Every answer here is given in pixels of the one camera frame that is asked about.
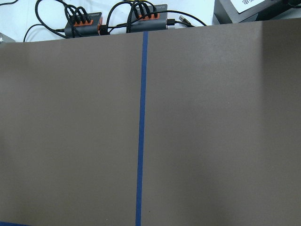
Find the right orange black USB hub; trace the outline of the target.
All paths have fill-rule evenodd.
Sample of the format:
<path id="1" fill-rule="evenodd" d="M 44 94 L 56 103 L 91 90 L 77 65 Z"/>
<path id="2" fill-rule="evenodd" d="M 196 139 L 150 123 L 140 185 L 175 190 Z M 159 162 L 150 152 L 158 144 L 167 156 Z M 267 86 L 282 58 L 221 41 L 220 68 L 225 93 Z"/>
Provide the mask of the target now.
<path id="1" fill-rule="evenodd" d="M 143 10 L 144 14 L 148 12 L 154 12 L 152 5 L 147 5 L 148 9 L 144 5 L 137 5 L 136 10 L 132 12 L 131 21 L 135 21 L 137 17 L 141 17 L 141 11 Z M 154 5 L 156 8 L 157 16 L 154 14 L 150 17 L 146 16 L 145 18 L 138 20 L 135 23 L 132 23 L 129 28 L 129 33 L 132 32 L 144 32 L 144 31 L 157 31 L 157 30 L 166 30 L 167 29 L 167 12 L 162 13 L 162 11 L 167 10 L 167 4 Z"/>

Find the orange black usb hub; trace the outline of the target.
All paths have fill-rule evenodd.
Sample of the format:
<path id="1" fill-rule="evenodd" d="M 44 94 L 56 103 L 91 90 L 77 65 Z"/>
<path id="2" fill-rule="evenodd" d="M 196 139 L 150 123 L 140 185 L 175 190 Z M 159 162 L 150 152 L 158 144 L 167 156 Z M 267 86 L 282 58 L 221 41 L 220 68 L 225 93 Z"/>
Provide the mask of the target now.
<path id="1" fill-rule="evenodd" d="M 144 5 L 137 5 L 136 10 L 132 12 L 131 21 L 135 21 L 137 17 L 141 17 L 141 11 L 143 10 L 144 14 L 148 12 L 154 12 L 152 5 L 147 5 L 148 9 Z M 154 14 L 150 17 L 146 16 L 145 18 L 138 20 L 135 23 L 132 23 L 129 28 L 129 33 L 132 32 L 144 32 L 144 31 L 157 31 L 157 30 L 166 30 L 167 29 L 167 12 L 162 13 L 162 11 L 167 10 L 167 4 L 154 5 L 156 8 L 157 16 Z"/>
<path id="2" fill-rule="evenodd" d="M 89 13 L 91 21 L 82 23 L 75 22 L 73 31 L 69 23 L 64 28 L 64 33 L 68 38 L 99 36 L 99 27 L 102 25 L 102 12 Z"/>

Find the left orange black USB hub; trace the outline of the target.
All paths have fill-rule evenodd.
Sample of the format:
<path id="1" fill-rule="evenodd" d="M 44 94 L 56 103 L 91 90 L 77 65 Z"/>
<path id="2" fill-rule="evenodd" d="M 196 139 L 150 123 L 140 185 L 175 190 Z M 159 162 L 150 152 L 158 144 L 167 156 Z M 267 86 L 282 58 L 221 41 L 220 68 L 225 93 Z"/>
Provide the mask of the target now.
<path id="1" fill-rule="evenodd" d="M 91 21 L 82 23 L 75 22 L 73 31 L 69 23 L 64 28 L 64 33 L 68 38 L 99 36 L 99 27 L 102 25 L 102 12 L 89 13 Z"/>

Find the black box with label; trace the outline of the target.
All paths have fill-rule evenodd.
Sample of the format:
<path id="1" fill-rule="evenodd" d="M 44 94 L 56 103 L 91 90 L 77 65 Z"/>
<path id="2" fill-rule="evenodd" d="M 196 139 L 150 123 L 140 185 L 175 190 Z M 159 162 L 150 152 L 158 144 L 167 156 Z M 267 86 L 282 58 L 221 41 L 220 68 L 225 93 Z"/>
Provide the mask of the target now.
<path id="1" fill-rule="evenodd" d="M 270 20 L 291 9 L 299 0 L 215 0 L 214 15 L 220 24 Z"/>

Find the brown paper table mat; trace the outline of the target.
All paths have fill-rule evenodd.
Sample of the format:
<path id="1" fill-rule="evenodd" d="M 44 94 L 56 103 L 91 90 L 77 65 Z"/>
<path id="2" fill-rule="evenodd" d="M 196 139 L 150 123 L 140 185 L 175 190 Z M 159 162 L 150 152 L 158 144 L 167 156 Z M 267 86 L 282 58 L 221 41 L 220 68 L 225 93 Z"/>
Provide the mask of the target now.
<path id="1" fill-rule="evenodd" d="M 1 44 L 0 223 L 300 225 L 300 19 Z"/>

